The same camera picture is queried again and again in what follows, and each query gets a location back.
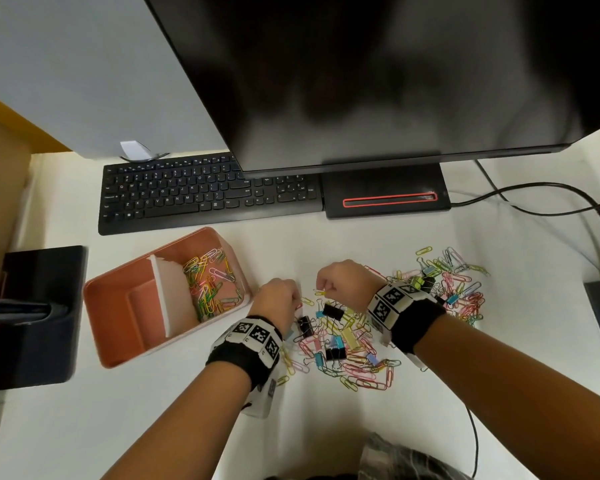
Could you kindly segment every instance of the black keyboard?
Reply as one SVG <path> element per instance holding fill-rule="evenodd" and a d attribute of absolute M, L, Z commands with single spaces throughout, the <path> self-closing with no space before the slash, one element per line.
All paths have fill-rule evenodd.
<path fill-rule="evenodd" d="M 322 210 L 318 175 L 245 178 L 231 153 L 106 165 L 101 235 Z"/>

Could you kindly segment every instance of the yellow wall trim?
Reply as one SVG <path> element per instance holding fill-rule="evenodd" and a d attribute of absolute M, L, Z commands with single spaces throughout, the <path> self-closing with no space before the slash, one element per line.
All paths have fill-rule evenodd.
<path fill-rule="evenodd" d="M 49 136 L 40 128 L 24 119 L 17 112 L 0 102 L 0 123 L 29 144 L 32 153 L 69 152 L 64 144 Z"/>

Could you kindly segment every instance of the space bar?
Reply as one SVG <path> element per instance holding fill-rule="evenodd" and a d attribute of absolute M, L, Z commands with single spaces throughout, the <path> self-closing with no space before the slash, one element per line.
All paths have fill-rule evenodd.
<path fill-rule="evenodd" d="M 183 203 L 181 205 L 167 205 L 165 207 L 144 209 L 144 217 L 172 216 L 174 214 L 189 214 L 197 211 L 199 211 L 197 203 Z"/>

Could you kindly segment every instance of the orange plastic container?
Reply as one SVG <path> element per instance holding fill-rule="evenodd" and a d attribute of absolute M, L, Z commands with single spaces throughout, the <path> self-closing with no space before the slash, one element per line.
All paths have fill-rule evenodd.
<path fill-rule="evenodd" d="M 197 322 L 190 330 L 176 337 L 166 337 L 160 309 L 158 289 L 149 261 L 152 254 L 167 261 L 184 265 L 194 257 L 201 257 L 213 249 L 222 249 L 235 277 L 234 282 L 216 276 L 222 282 L 218 300 L 235 298 L 236 305 L 204 322 Z M 202 280 L 210 275 L 207 266 Z M 229 244 L 211 227 L 203 227 L 192 234 L 173 241 L 139 258 L 129 261 L 88 281 L 83 288 L 84 304 L 89 315 L 100 362 L 106 368 L 115 367 L 154 351 L 200 327 L 215 322 L 248 304 L 251 291 Z M 194 302 L 198 294 L 192 296 Z"/>

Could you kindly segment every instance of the forearm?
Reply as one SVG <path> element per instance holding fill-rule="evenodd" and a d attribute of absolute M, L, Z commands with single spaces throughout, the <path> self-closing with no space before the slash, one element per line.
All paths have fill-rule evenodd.
<path fill-rule="evenodd" d="M 250 389 L 238 366 L 209 364 L 103 480 L 210 479 Z"/>
<path fill-rule="evenodd" d="M 415 352 L 535 475 L 600 478 L 600 396 L 448 315 Z"/>

